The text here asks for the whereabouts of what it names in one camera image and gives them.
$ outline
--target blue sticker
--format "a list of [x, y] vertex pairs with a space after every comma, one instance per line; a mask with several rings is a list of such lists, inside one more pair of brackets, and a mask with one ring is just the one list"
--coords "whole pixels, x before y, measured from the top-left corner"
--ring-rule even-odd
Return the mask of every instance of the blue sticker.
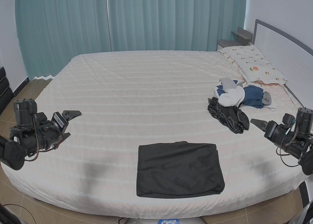
[[157, 224], [180, 224], [179, 219], [161, 219]]

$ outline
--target cylindrical motor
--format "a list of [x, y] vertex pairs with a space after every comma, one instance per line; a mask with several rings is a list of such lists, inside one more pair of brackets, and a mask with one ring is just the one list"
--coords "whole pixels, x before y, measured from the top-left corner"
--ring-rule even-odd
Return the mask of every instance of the cylindrical motor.
[[295, 129], [299, 128], [299, 134], [309, 134], [313, 123], [313, 110], [298, 108]]
[[19, 127], [33, 126], [33, 117], [37, 113], [37, 104], [34, 100], [22, 100], [14, 103], [16, 124]]

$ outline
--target white pillow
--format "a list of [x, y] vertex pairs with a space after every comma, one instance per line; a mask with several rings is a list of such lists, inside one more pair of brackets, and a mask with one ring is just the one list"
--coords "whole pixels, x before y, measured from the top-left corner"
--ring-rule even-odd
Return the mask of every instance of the white pillow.
[[218, 51], [237, 66], [247, 82], [262, 81], [266, 84], [285, 84], [287, 81], [283, 74], [267, 61], [254, 45], [225, 47]]

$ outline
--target folded black garment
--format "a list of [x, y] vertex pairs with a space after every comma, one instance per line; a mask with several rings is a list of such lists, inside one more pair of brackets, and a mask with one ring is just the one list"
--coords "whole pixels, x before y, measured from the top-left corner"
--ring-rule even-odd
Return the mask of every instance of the folded black garment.
[[215, 144], [180, 141], [139, 146], [140, 197], [190, 198], [220, 194], [224, 187]]
[[219, 120], [221, 124], [227, 126], [235, 134], [242, 134], [244, 130], [250, 127], [249, 118], [236, 106], [224, 107], [218, 103], [216, 97], [208, 98], [208, 110], [214, 118]]

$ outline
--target bed frame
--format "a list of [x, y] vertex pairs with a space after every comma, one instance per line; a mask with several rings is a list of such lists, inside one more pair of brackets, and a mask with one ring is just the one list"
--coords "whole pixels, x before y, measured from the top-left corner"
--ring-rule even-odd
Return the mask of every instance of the bed frame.
[[299, 103], [313, 109], [313, 50], [259, 19], [252, 43], [287, 78], [285, 86]]

